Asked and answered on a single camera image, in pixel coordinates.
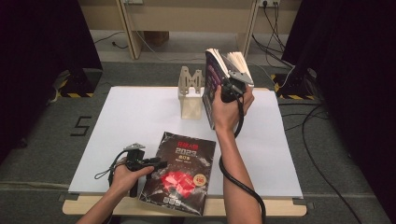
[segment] book stand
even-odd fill
[[[178,79],[178,100],[182,119],[200,119],[202,116],[202,94],[204,86],[202,70],[195,70],[193,76],[187,66],[182,66]]]

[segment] white tabletop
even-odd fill
[[[302,198],[275,93],[255,89],[253,94],[255,101],[236,141],[254,188],[263,197]],[[145,158],[154,157],[163,132],[217,141],[205,111],[198,120],[180,117],[176,87],[111,88],[69,192],[106,192],[108,175],[101,179],[94,176],[108,169],[115,157],[135,142],[146,146]],[[209,195],[222,195],[219,156],[217,144]],[[144,182],[142,177],[139,190]]]

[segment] person's hand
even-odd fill
[[[149,166],[132,172],[125,165],[119,165],[114,172],[113,182],[110,188],[114,189],[116,192],[126,194],[126,192],[134,186],[140,176],[148,175],[153,170],[154,167]]]
[[[244,97],[241,97],[239,100],[243,102],[244,115],[246,115],[254,101],[252,89],[248,85],[247,91],[244,93]],[[215,100],[213,101],[212,108],[215,129],[233,131],[233,128],[239,121],[238,103],[236,101],[223,103],[221,101],[221,86],[218,86],[216,89]]]

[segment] wall outlet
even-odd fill
[[[280,4],[280,0],[260,0],[259,7],[263,7],[264,1],[267,2],[267,7],[275,7],[276,4],[279,7]]]

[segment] book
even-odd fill
[[[156,157],[167,167],[153,173],[139,200],[202,216],[216,142],[165,132]]]
[[[212,103],[215,98],[217,86],[221,85],[227,87],[222,88],[221,99],[223,102],[228,103],[235,100],[235,96],[239,97],[245,92],[246,84],[253,87],[254,83],[248,70],[245,57],[241,52],[229,52],[224,56],[219,53],[218,49],[207,49],[205,51],[205,56],[205,89],[203,93],[203,102],[210,128],[214,129],[215,124],[212,119]]]

